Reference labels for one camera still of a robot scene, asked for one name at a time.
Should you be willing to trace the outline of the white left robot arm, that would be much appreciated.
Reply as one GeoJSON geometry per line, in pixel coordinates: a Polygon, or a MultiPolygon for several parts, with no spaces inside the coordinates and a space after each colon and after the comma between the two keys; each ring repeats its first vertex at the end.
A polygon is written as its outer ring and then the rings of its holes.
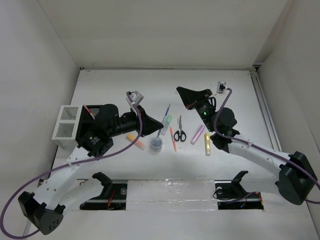
{"type": "Polygon", "coordinates": [[[102,172],[71,189],[73,183],[94,164],[93,161],[80,164],[80,160],[102,157],[113,146],[113,137],[133,131],[144,137],[163,128],[163,124],[148,116],[140,105],[136,109],[138,112],[132,109],[119,115],[114,104],[102,105],[93,120],[82,124],[82,134],[67,166],[51,174],[35,191],[24,191],[18,197],[23,215],[43,235],[56,230],[75,205],[95,197],[104,199],[111,194],[113,181],[102,172]]]}

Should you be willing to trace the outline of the blue ballpoint pen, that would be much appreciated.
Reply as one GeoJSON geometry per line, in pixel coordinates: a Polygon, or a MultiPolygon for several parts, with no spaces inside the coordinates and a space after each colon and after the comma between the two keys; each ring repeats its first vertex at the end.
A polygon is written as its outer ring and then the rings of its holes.
{"type": "MultiPolygon", "coordinates": [[[[163,118],[162,118],[162,128],[164,127],[164,125],[165,125],[165,121],[166,121],[166,119],[167,119],[167,116],[168,116],[168,113],[169,113],[169,110],[170,110],[170,107],[171,107],[171,104],[169,104],[168,105],[168,107],[167,107],[167,109],[166,109],[166,112],[165,112],[165,114],[164,114],[164,116],[163,116],[163,118]]],[[[157,132],[157,135],[156,135],[156,137],[157,138],[159,138],[160,137],[160,134],[161,134],[161,131],[162,131],[162,128],[160,129],[160,130],[158,130],[158,132],[157,132]]]]}

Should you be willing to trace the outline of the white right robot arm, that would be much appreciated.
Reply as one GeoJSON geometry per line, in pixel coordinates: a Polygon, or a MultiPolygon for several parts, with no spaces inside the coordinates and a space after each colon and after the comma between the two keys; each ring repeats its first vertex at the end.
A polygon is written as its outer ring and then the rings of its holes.
{"type": "Polygon", "coordinates": [[[176,91],[187,110],[197,111],[212,133],[209,139],[218,150],[242,157],[271,172],[277,177],[278,193],[289,203],[311,202],[308,195],[320,184],[307,157],[298,151],[289,154],[259,145],[234,129],[237,124],[235,114],[225,106],[233,91],[225,83],[219,83],[217,88],[219,94],[228,91],[220,108],[210,89],[196,91],[178,86],[176,91]]]}

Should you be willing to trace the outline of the pink red marker pen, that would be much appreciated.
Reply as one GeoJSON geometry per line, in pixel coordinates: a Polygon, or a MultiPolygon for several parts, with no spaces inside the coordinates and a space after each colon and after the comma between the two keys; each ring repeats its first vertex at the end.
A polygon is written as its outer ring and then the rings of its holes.
{"type": "Polygon", "coordinates": [[[91,110],[84,104],[83,107],[85,108],[85,110],[89,113],[89,115],[92,117],[93,120],[95,120],[95,116],[93,115],[93,113],[91,112],[91,110]]]}

